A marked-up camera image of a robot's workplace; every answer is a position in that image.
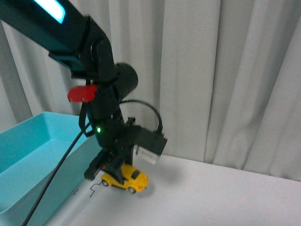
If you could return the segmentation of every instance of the blue container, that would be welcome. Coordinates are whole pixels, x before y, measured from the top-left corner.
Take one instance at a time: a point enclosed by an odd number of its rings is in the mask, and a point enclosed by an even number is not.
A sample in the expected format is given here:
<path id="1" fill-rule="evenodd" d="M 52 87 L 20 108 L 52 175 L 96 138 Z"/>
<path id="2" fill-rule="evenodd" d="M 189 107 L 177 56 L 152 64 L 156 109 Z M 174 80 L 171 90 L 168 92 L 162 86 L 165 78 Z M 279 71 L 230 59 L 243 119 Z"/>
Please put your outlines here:
<path id="1" fill-rule="evenodd" d="M 52 170 L 80 132 L 78 116 L 45 112 L 0 134 L 0 226 L 20 226 Z M 94 137 L 82 136 L 29 222 L 41 226 L 84 178 L 99 153 Z"/>

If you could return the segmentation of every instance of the black cable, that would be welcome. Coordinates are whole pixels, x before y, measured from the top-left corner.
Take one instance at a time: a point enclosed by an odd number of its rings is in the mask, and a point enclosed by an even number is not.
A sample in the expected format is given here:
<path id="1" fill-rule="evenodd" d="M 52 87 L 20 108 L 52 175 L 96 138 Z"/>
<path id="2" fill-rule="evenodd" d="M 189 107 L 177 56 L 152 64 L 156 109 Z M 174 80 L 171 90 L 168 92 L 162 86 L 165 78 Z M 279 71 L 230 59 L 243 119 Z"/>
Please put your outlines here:
<path id="1" fill-rule="evenodd" d="M 76 144 L 76 142 L 79 140 L 79 138 L 81 137 L 81 135 L 83 135 L 84 131 L 81 131 L 76 138 L 73 140 L 73 142 L 71 143 L 70 147 L 67 149 L 67 151 L 65 152 L 65 154 L 63 155 L 63 157 L 61 158 L 61 160 L 59 161 L 58 165 L 55 167 L 55 169 L 53 170 L 52 174 L 50 175 L 48 181 L 46 182 L 46 184 L 44 185 L 40 195 L 38 196 L 35 204 L 33 205 L 32 209 L 30 210 L 30 212 L 28 213 L 25 221 L 23 222 L 22 226 L 26 226 L 29 222 L 29 220 L 31 219 L 33 213 L 35 212 L 36 208 L 38 207 L 38 204 L 41 202 L 41 199 L 43 198 L 47 188 L 49 187 L 52 179 L 54 178 L 54 176 L 56 175 L 57 171 L 59 170 L 59 168 L 61 167 L 62 163 L 65 161 L 65 159 L 67 158 L 68 154 L 70 153 L 70 151 L 72 150 L 72 148 L 74 147 L 74 145 Z"/>
<path id="2" fill-rule="evenodd" d="M 130 102 L 137 102 L 137 103 L 140 103 L 140 104 L 150 107 L 155 112 L 155 114 L 159 120 L 159 125 L 158 125 L 158 129 L 157 129 L 156 133 L 162 134 L 162 130 L 163 130 L 162 119 L 161 119 L 160 113 L 157 111 L 157 109 L 145 101 L 135 100 L 135 99 L 123 100 L 119 104 L 130 103 Z"/>

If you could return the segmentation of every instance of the toy car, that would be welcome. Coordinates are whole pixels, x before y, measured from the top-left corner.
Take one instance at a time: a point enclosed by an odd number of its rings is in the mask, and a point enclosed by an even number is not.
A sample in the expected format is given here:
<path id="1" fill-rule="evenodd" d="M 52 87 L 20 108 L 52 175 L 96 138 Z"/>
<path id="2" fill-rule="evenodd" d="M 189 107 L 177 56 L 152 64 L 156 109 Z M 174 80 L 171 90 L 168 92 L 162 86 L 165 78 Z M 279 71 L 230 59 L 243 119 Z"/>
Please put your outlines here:
<path id="1" fill-rule="evenodd" d="M 109 174 L 104 173 L 101 177 L 104 186 L 116 186 L 128 190 L 130 193 L 134 194 L 136 192 L 143 191 L 149 179 L 147 175 L 141 172 L 139 169 L 132 165 L 123 164 L 121 167 L 122 176 L 124 177 L 124 184 L 120 184 Z"/>

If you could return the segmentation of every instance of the glowing cyan light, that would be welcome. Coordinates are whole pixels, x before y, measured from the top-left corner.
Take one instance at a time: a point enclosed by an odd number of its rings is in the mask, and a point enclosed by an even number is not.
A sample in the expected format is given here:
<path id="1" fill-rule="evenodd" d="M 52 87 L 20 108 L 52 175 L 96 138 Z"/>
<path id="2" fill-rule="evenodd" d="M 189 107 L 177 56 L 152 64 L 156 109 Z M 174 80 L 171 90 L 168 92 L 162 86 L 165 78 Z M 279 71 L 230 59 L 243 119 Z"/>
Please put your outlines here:
<path id="1" fill-rule="evenodd" d="M 56 0 L 34 0 L 60 24 L 65 17 L 65 9 Z"/>

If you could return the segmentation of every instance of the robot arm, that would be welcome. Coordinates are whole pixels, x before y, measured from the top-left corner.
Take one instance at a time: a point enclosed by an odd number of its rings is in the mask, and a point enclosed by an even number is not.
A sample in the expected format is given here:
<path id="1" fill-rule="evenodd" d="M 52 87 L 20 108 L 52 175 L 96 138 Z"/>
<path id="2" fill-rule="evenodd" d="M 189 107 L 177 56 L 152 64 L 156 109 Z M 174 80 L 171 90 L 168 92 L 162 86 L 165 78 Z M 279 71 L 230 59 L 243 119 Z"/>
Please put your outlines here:
<path id="1" fill-rule="evenodd" d="M 167 140 L 162 133 L 124 122 L 120 102 L 138 84 L 135 70 L 114 64 L 110 41 L 102 29 L 83 16 L 68 0 L 1 0 L 0 19 L 40 44 L 49 56 L 70 68 L 71 77 L 85 79 L 75 87 L 69 101 L 82 102 L 79 125 L 86 115 L 103 148 L 85 172 L 94 179 L 103 170 L 123 184 L 121 165 L 132 164 L 133 146 L 138 144 L 161 155 Z"/>

